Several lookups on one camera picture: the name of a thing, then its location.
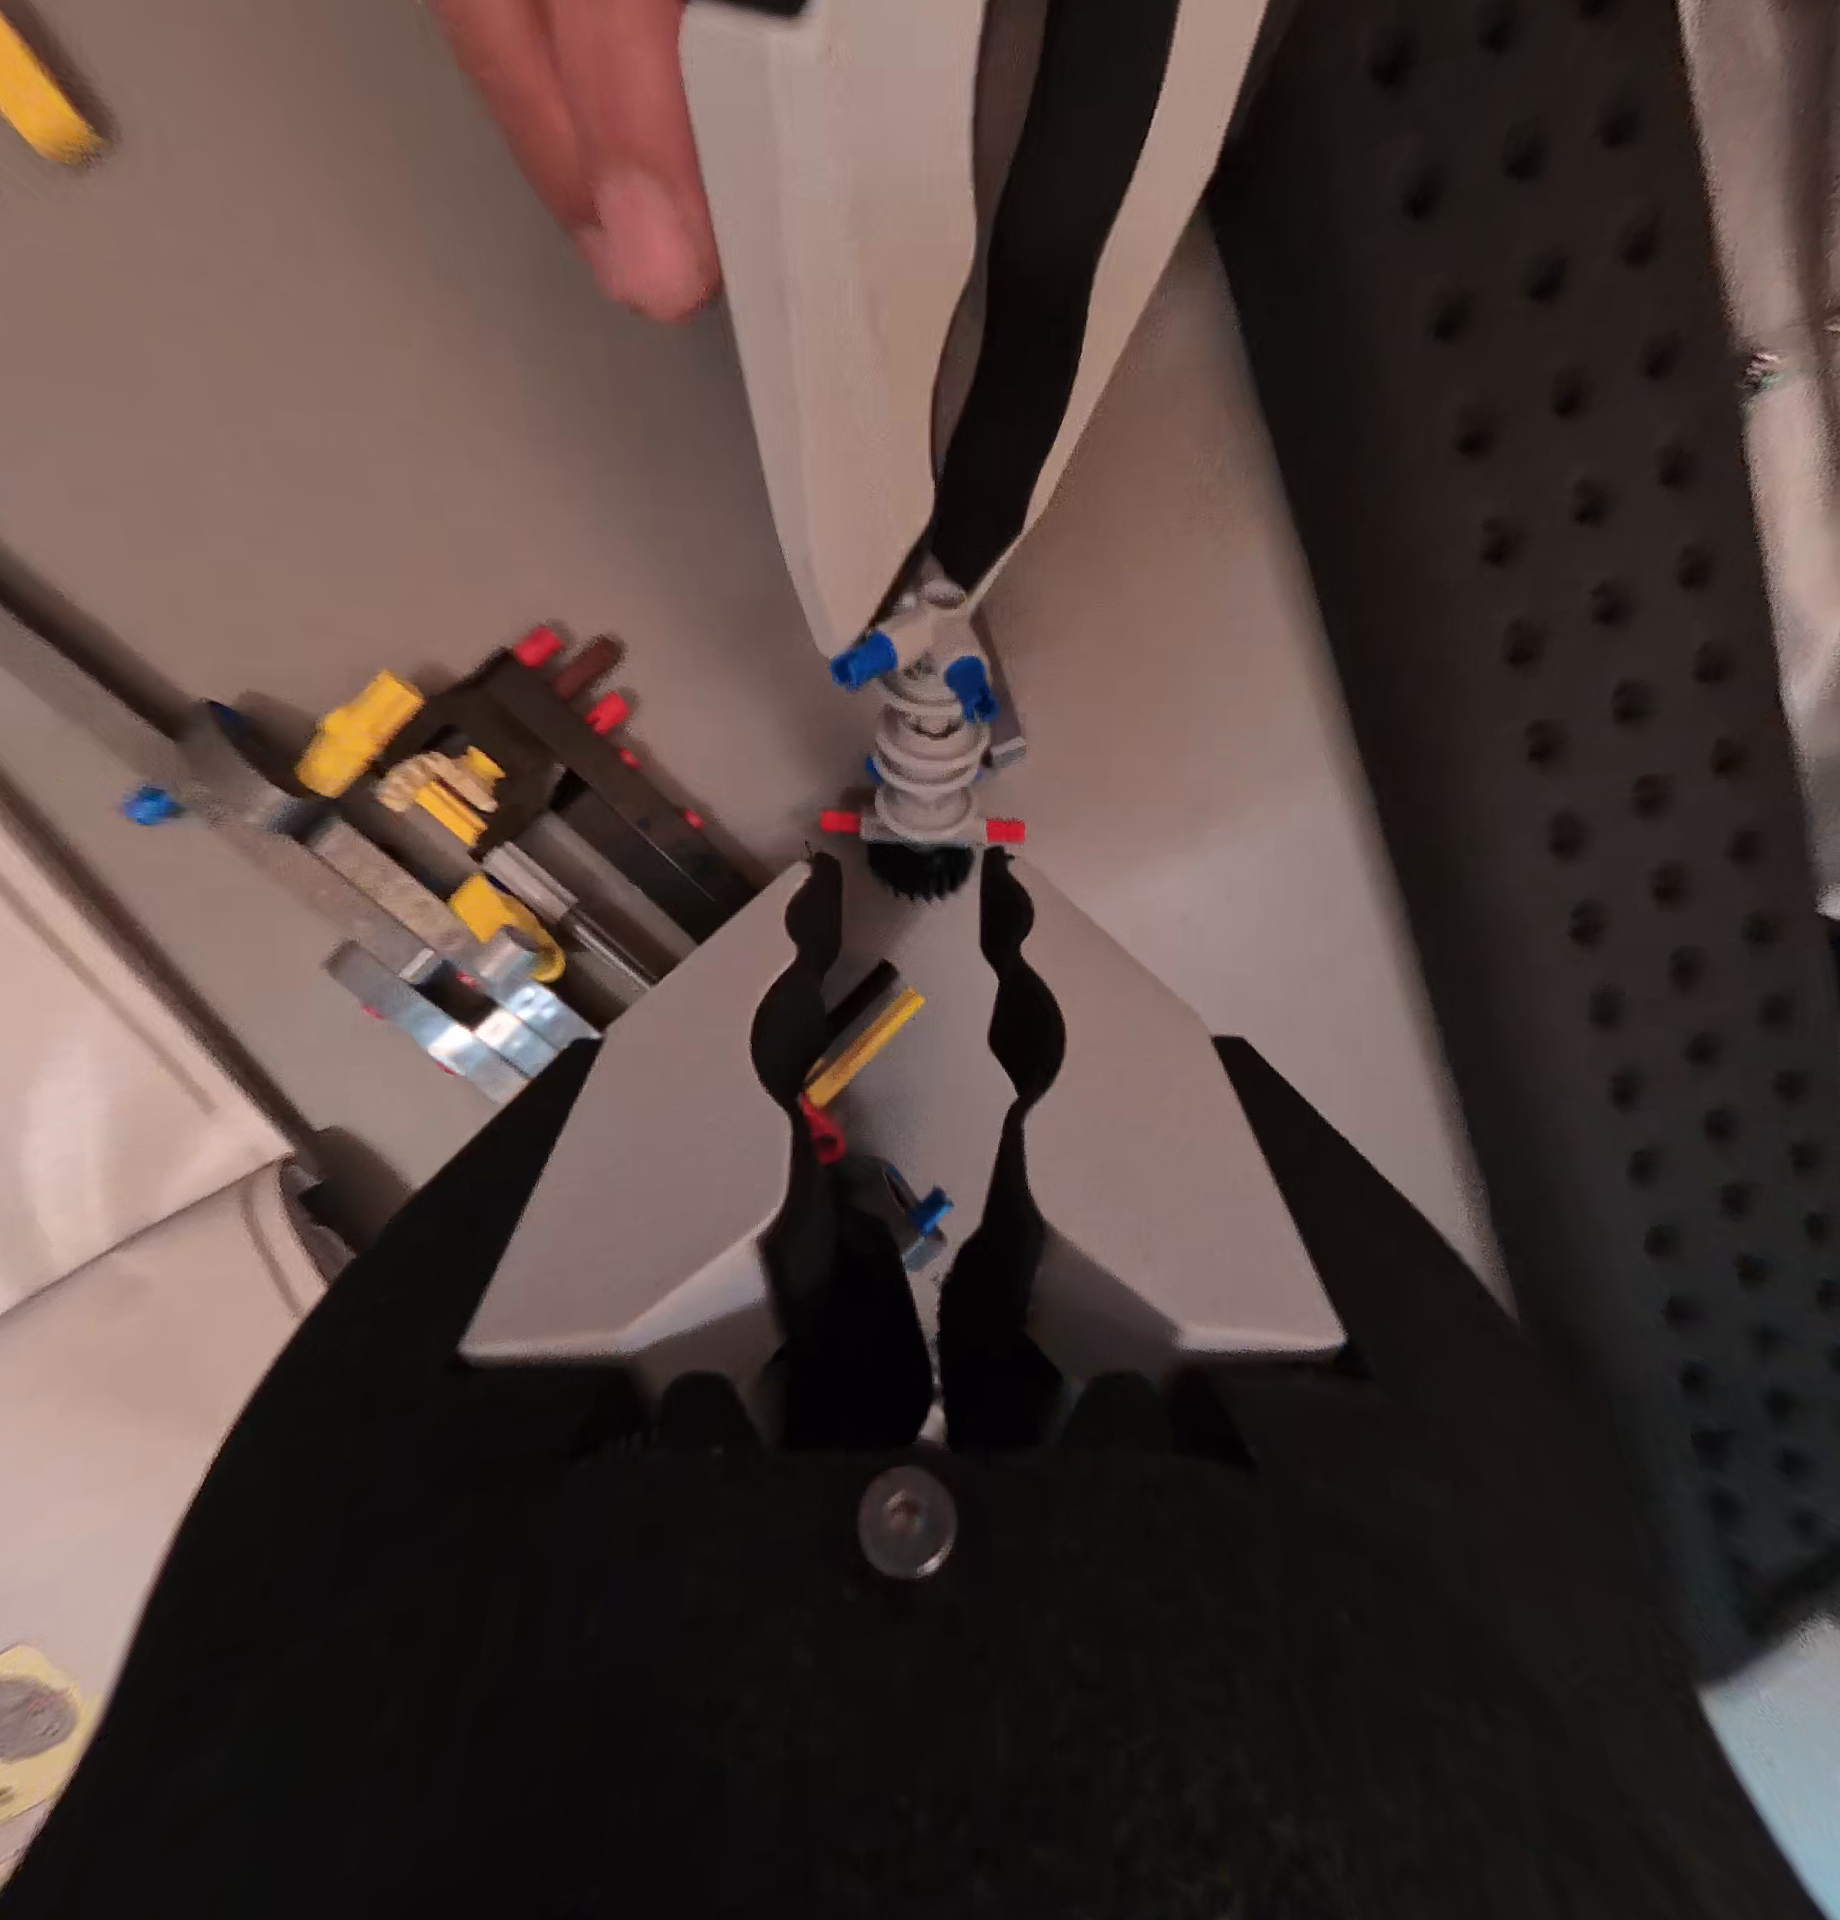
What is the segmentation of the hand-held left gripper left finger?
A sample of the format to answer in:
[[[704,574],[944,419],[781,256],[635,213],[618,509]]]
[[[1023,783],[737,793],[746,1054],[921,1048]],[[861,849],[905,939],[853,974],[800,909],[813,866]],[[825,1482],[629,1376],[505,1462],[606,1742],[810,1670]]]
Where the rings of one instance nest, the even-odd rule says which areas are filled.
[[[459,1355],[489,1370],[618,1365],[657,1397],[711,1375],[768,1421],[779,1347],[764,1239],[788,1206],[803,1068],[776,1096],[754,1062],[770,991],[812,913],[812,1030],[825,1019],[841,869],[810,856],[607,1026]]]

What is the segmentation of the grey lego shock absorber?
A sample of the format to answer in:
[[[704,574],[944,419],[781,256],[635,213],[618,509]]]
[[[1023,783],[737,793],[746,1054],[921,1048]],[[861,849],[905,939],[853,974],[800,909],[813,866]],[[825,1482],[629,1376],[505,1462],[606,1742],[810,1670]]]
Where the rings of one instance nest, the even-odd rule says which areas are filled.
[[[1023,821],[984,810],[997,771],[995,727],[953,699],[886,695],[858,800],[829,806],[819,832],[855,840],[877,886],[908,905],[950,900],[988,852],[1021,846]]]

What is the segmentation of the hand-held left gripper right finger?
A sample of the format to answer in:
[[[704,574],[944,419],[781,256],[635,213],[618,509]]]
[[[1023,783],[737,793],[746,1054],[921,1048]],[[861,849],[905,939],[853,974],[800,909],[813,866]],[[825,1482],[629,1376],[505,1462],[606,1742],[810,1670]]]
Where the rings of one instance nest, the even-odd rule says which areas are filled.
[[[980,869],[980,950],[1023,1335],[1065,1389],[1339,1356],[1343,1322],[1192,1006],[1004,849]]]

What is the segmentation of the small yellow lego connector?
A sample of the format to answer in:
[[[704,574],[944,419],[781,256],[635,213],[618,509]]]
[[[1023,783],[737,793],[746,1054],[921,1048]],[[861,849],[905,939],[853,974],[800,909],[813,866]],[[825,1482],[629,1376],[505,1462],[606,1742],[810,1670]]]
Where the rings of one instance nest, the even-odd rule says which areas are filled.
[[[75,105],[68,89],[2,11],[0,120],[32,155],[54,166],[80,167],[106,149],[92,118]]]

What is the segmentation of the person's right hand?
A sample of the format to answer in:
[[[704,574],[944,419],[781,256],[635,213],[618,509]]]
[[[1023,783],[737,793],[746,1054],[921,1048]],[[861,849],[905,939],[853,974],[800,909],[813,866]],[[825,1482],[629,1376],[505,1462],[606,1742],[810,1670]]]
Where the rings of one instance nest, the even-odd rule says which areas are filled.
[[[601,294],[655,324],[715,300],[680,2],[432,2],[451,61]]]

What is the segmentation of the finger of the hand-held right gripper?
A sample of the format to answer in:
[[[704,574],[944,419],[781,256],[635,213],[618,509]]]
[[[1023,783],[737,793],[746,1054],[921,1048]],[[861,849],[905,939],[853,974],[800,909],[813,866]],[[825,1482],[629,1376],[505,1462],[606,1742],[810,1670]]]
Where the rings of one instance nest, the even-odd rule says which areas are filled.
[[[1055,494],[1208,189],[1267,5],[1049,5],[968,390],[968,597]]]
[[[1038,43],[1034,2],[685,9],[682,91],[768,510],[825,659],[928,544]]]

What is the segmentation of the black dimpled pad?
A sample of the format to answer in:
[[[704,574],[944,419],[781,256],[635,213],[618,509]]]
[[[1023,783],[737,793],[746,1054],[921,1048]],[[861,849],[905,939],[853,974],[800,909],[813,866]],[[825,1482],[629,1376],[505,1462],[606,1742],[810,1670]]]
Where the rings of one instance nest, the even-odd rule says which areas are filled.
[[[1270,5],[1210,221],[1508,1286],[1722,1678],[1840,1605],[1840,1004],[1671,5]]]

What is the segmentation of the lego chassis assembly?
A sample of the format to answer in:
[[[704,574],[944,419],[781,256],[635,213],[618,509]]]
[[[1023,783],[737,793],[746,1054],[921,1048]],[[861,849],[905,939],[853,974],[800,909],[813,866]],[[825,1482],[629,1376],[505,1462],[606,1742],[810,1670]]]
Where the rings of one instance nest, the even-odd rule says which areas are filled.
[[[335,933],[367,1019],[502,1107],[758,895],[634,751],[618,663],[534,626],[439,690],[384,671],[291,763],[205,702],[120,813],[230,842]]]

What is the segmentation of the grey lego connector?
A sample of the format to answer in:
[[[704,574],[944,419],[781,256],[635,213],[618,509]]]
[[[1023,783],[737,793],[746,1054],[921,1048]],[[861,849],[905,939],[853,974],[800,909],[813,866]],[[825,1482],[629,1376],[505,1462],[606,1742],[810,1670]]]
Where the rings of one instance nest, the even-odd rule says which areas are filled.
[[[908,734],[946,749],[968,749],[980,731],[990,771],[1025,759],[1025,729],[988,622],[937,574],[897,595],[877,624],[829,661],[829,677],[841,690],[875,690]]]

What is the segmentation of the lego instruction booklet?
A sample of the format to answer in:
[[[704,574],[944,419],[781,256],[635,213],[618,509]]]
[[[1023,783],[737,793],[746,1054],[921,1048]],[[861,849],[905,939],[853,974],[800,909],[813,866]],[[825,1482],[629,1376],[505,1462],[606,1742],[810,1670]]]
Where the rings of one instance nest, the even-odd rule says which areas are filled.
[[[0,783],[0,1889],[229,1428],[349,1260]]]

